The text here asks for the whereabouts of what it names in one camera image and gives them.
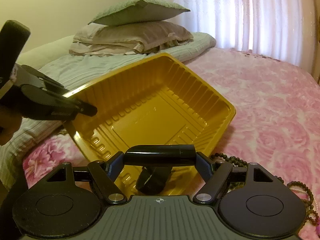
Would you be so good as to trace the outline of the yellow plastic tray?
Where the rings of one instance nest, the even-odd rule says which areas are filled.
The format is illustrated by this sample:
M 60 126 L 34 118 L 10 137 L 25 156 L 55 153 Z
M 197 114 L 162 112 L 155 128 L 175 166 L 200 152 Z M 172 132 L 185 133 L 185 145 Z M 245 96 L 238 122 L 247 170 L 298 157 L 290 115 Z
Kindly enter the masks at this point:
M 210 155 L 233 120 L 234 106 L 187 66 L 163 53 L 129 64 L 67 93 L 97 107 L 65 127 L 89 163 L 138 145 L 194 145 Z M 141 166 L 124 165 L 115 184 L 137 194 Z

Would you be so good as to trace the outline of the grey folded quilt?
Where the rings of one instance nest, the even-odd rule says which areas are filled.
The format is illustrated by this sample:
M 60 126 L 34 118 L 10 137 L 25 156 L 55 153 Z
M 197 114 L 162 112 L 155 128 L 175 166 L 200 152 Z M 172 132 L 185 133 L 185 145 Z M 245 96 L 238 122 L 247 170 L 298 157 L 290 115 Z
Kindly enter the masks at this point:
M 193 33 L 193 37 L 187 44 L 163 51 L 178 61 L 186 62 L 216 45 L 215 38 L 207 33 Z M 67 90 L 74 90 L 106 73 L 154 55 L 154 53 L 105 57 L 64 55 L 44 65 L 40 72 L 61 83 Z M 7 190 L 12 188 L 19 177 L 18 167 L 23 157 L 61 125 L 60 121 L 22 119 L 20 129 L 1 147 L 1 182 Z

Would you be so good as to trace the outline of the mauve lower pillow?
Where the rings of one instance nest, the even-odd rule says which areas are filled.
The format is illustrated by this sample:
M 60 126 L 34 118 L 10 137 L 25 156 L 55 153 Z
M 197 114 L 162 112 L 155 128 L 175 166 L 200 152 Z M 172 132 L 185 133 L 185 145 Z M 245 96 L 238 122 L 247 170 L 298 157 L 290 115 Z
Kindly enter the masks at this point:
M 192 40 L 193 35 L 187 29 L 166 21 L 120 26 L 91 23 L 74 35 L 69 53 L 82 56 L 149 54 Z

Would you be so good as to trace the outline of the pink floral bedspread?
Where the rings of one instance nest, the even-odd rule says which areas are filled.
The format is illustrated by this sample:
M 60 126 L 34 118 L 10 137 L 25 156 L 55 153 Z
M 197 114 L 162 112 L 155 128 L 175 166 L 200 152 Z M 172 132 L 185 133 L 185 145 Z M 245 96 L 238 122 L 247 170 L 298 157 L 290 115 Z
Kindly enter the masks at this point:
M 319 85 L 304 70 L 263 55 L 210 48 L 184 62 L 236 108 L 213 152 L 258 160 L 286 183 L 313 192 L 319 214 Z M 87 161 L 58 128 L 23 160 L 28 187 L 62 161 Z

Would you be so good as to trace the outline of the green top pillow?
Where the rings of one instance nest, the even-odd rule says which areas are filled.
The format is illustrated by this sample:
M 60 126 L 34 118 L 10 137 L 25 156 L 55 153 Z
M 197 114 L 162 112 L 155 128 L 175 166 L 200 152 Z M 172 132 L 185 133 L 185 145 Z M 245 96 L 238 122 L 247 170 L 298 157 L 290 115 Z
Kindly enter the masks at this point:
M 171 19 L 190 9 L 165 0 L 126 0 L 97 14 L 90 22 L 108 26 Z

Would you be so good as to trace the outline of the white sheer curtain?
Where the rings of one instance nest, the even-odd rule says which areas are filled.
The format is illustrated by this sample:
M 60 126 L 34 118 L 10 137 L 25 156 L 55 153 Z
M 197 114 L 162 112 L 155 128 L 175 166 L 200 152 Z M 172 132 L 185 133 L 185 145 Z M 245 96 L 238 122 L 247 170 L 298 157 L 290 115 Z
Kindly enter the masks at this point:
M 286 61 L 307 72 L 316 50 L 315 0 L 165 0 L 188 9 L 172 19 L 233 48 Z

